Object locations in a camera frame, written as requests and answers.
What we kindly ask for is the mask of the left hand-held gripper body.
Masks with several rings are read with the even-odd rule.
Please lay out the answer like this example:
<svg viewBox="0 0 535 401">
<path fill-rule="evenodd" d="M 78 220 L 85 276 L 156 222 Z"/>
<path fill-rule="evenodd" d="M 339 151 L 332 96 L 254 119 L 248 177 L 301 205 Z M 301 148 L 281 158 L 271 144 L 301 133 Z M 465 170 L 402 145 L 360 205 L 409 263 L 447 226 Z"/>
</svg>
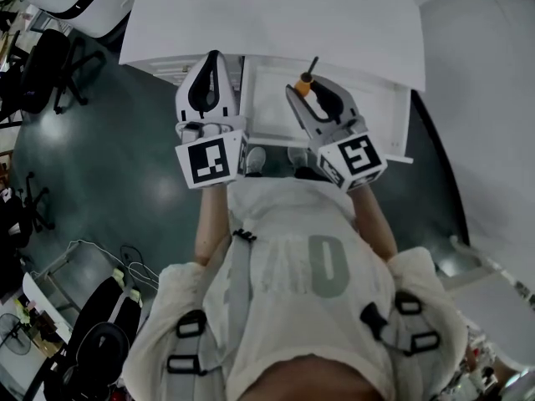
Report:
<svg viewBox="0 0 535 401">
<path fill-rule="evenodd" d="M 176 125 L 176 155 L 190 189 L 228 184 L 245 174 L 248 133 L 242 116 L 213 117 Z"/>
</svg>

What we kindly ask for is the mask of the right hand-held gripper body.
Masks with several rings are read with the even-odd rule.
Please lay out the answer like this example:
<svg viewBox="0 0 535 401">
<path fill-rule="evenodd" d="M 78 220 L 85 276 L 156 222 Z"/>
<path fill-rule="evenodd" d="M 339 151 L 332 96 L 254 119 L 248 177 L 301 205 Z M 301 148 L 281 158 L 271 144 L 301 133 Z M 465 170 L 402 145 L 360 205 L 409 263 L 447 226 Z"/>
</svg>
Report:
<svg viewBox="0 0 535 401">
<path fill-rule="evenodd" d="M 343 116 L 339 121 L 306 117 L 308 147 L 316 165 L 343 192 L 379 178 L 387 168 L 364 118 Z"/>
</svg>

